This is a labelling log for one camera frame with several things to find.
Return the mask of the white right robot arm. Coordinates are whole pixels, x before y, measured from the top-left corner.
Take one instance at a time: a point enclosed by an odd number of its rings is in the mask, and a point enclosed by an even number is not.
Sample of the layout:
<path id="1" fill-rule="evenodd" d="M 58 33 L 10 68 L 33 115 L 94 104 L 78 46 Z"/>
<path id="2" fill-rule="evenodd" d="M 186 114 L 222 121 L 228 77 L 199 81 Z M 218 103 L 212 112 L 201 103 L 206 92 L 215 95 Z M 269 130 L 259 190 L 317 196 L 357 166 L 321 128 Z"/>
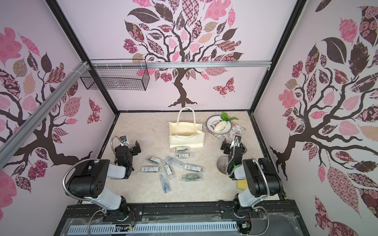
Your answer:
<path id="1" fill-rule="evenodd" d="M 282 181 L 270 159 L 243 159 L 247 148 L 240 142 L 228 144 L 223 141 L 220 149 L 227 155 L 225 174 L 234 181 L 247 181 L 247 188 L 236 194 L 233 200 L 234 214 L 243 208 L 253 208 L 283 190 Z"/>

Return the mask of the labelled compass set case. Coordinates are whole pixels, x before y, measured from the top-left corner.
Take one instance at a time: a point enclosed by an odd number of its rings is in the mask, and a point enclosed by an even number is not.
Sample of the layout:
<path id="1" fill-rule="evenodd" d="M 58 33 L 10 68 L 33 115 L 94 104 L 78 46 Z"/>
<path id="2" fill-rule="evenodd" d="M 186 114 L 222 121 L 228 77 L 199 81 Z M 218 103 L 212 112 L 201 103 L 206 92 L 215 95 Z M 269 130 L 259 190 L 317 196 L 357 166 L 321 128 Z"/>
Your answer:
<path id="1" fill-rule="evenodd" d="M 195 165 L 195 164 L 189 164 L 189 163 L 184 164 L 183 169 L 186 170 L 186 171 L 195 172 L 195 173 L 204 173 L 205 172 L 204 167 L 199 166 L 199 165 Z"/>

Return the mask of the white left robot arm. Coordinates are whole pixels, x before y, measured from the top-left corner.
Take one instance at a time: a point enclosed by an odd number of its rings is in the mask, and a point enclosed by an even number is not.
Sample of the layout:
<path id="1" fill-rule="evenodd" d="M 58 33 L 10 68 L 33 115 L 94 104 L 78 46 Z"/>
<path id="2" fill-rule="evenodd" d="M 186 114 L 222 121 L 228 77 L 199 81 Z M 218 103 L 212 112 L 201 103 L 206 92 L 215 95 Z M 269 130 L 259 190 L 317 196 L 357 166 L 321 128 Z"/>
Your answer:
<path id="1" fill-rule="evenodd" d="M 133 157 L 141 153 L 141 148 L 135 142 L 133 147 L 119 145 L 114 151 L 115 163 L 108 159 L 77 162 L 65 173 L 63 188 L 70 197 L 96 204 L 114 220 L 125 221 L 131 212 L 125 197 L 113 193 L 105 183 L 107 179 L 128 179 L 134 171 Z"/>

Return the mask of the cream canvas tote bag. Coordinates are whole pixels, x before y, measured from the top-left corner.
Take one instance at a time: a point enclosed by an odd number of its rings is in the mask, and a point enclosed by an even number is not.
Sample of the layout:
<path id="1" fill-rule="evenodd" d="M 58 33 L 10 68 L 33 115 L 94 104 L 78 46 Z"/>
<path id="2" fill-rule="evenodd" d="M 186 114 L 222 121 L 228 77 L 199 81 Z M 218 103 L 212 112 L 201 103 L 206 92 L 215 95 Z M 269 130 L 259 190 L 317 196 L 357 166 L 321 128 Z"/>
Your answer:
<path id="1" fill-rule="evenodd" d="M 193 114 L 192 122 L 181 122 L 180 116 L 184 110 L 190 110 Z M 175 148 L 186 146 L 189 148 L 204 147 L 205 133 L 202 131 L 202 124 L 196 121 L 195 111 L 192 108 L 182 108 L 179 111 L 177 121 L 169 122 L 169 146 Z"/>

